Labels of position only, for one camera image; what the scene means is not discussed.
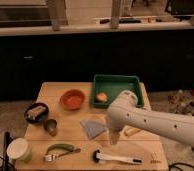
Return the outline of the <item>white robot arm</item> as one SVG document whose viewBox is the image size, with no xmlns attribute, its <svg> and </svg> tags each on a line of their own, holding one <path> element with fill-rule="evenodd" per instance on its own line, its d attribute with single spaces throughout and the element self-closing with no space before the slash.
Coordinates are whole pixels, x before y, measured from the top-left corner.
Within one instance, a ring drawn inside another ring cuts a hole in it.
<svg viewBox="0 0 194 171">
<path fill-rule="evenodd" d="M 109 105 L 106 124 L 111 135 L 128 125 L 194 147 L 194 116 L 141 109 L 137 103 L 138 97 L 124 90 Z"/>
</svg>

